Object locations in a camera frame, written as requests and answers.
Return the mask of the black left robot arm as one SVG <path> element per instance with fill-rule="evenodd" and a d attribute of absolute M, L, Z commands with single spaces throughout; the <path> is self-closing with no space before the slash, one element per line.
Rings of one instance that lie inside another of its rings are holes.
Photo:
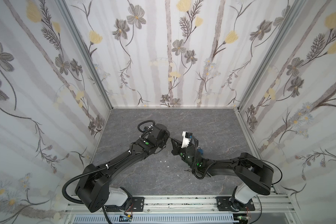
<path fill-rule="evenodd" d="M 152 124 L 143 131 L 140 138 L 129 145 L 129 149 L 118 157 L 99 166 L 88 165 L 83 174 L 72 178 L 65 186 L 78 180 L 75 194 L 78 199 L 67 194 L 66 199 L 83 204 L 90 212 L 100 209 L 125 211 L 132 204 L 132 195 L 123 187 L 110 188 L 111 182 L 119 173 L 156 153 L 158 148 L 164 149 L 170 137 L 167 128 L 162 124 Z"/>

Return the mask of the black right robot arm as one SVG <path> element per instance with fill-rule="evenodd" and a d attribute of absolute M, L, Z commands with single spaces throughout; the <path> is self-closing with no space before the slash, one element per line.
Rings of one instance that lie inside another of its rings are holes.
<path fill-rule="evenodd" d="M 257 196 L 270 195 L 274 170 L 262 160 L 249 153 L 227 160 L 211 160 L 202 157 L 198 151 L 198 140 L 195 137 L 184 138 L 183 141 L 171 140 L 171 153 L 178 155 L 199 180 L 207 176 L 231 175 L 243 182 L 234 188 L 232 195 L 225 202 L 218 202 L 217 207 L 232 212 L 241 211 Z"/>

